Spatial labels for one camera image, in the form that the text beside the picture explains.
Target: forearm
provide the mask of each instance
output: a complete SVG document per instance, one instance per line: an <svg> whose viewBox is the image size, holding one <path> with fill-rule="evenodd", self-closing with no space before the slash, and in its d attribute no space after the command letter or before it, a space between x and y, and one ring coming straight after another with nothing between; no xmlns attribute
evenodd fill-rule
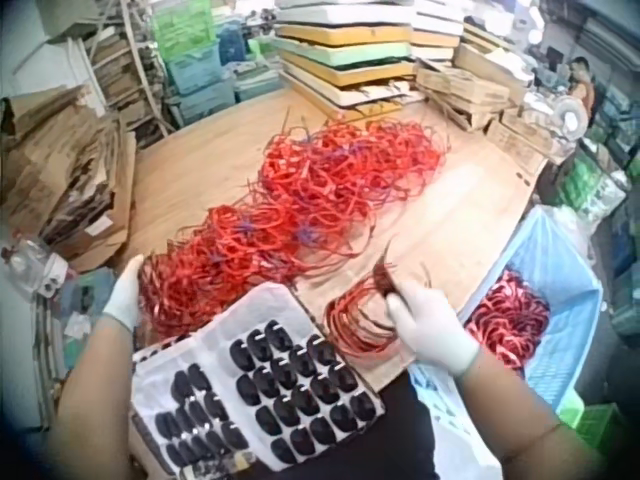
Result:
<svg viewBox="0 0 640 480"><path fill-rule="evenodd" d="M597 457L513 371L481 349L458 380L471 418L507 478L589 478Z"/></svg>
<svg viewBox="0 0 640 480"><path fill-rule="evenodd" d="M50 450L65 475L126 478L131 332L103 316L65 385Z"/></svg>

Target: plastic bin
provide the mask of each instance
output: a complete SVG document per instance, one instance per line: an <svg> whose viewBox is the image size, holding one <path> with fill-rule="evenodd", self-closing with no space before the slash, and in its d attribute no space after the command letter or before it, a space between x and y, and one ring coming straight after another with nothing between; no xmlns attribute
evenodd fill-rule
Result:
<svg viewBox="0 0 640 480"><path fill-rule="evenodd" d="M625 422L614 403L585 408L576 432L604 457L620 449L628 435Z"/></svg>
<svg viewBox="0 0 640 480"><path fill-rule="evenodd" d="M239 23L226 23L219 26L218 31L220 62L244 62L247 52L242 37L242 26Z"/></svg>
<svg viewBox="0 0 640 480"><path fill-rule="evenodd" d="M151 8L153 35L165 62L216 41L210 0L162 0Z"/></svg>
<svg viewBox="0 0 640 480"><path fill-rule="evenodd" d="M562 229L535 207L460 312L461 320L471 316L505 267L519 272L551 307L549 327L525 367L525 378L558 411L591 346L602 284Z"/></svg>
<svg viewBox="0 0 640 480"><path fill-rule="evenodd" d="M569 390L565 395L562 405L558 409L558 417L565 424L575 429L580 423L584 413L584 402L575 390Z"/></svg>
<svg viewBox="0 0 640 480"><path fill-rule="evenodd" d="M168 103L180 127L186 127L235 105L233 79L226 78L222 82L203 87L190 95L178 95Z"/></svg>
<svg viewBox="0 0 640 480"><path fill-rule="evenodd" d="M185 53L167 62L171 82L180 95L189 95L223 77L218 43Z"/></svg>

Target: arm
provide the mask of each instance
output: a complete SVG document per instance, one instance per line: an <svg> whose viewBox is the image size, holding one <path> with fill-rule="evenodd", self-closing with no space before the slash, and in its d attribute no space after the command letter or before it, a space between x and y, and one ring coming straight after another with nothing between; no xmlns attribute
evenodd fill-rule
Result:
<svg viewBox="0 0 640 480"><path fill-rule="evenodd" d="M118 279L64 387L48 439L52 463L63 478L128 476L132 331L138 317L141 264L142 257L136 257Z"/></svg>
<svg viewBox="0 0 640 480"><path fill-rule="evenodd" d="M444 294L398 284L387 297L398 335L420 361L455 379L483 440L506 478L582 479L597 473L597 457L515 373L464 330Z"/></svg>

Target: cardboard box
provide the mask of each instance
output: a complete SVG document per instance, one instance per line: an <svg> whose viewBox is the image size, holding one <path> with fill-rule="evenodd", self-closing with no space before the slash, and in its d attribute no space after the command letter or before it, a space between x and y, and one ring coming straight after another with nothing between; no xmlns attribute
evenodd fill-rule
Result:
<svg viewBox="0 0 640 480"><path fill-rule="evenodd" d="M474 104L504 104L509 100L507 87L483 80L459 68L445 68L442 71L420 68L416 83L440 93L455 95Z"/></svg>
<svg viewBox="0 0 640 480"><path fill-rule="evenodd" d="M546 157L533 148L520 135L509 130L502 123L493 120L487 131L487 138L511 158L531 177L537 177Z"/></svg>
<svg viewBox="0 0 640 480"><path fill-rule="evenodd" d="M550 155L553 150L551 132L544 128L528 123L518 116L518 109L505 110L502 113L502 124L525 138L527 142L543 155Z"/></svg>
<svg viewBox="0 0 640 480"><path fill-rule="evenodd" d="M522 81L469 45L461 43L458 46L453 57L453 64L480 78L507 87L509 89L509 98L516 105L522 103L524 95L527 93L527 87Z"/></svg>
<svg viewBox="0 0 640 480"><path fill-rule="evenodd" d="M452 105L447 103L446 97L433 90L418 87L425 96L435 102L438 107L444 113L444 116L451 119L456 125L458 125L465 132L474 132L482 130L487 124L497 118L497 114L490 112L468 113L462 110L457 110Z"/></svg>

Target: white glove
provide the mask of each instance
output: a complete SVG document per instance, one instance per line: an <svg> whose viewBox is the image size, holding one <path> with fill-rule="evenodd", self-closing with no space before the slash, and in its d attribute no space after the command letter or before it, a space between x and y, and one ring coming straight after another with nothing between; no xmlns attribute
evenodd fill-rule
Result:
<svg viewBox="0 0 640 480"><path fill-rule="evenodd" d="M138 270L143 261L144 255L129 260L102 311L103 315L115 318L130 332L138 324Z"/></svg>
<svg viewBox="0 0 640 480"><path fill-rule="evenodd" d="M415 282L396 286L402 298L393 293L387 296L387 314L402 341L419 361L443 367L453 377L464 374L480 344L458 321L444 293Z"/></svg>

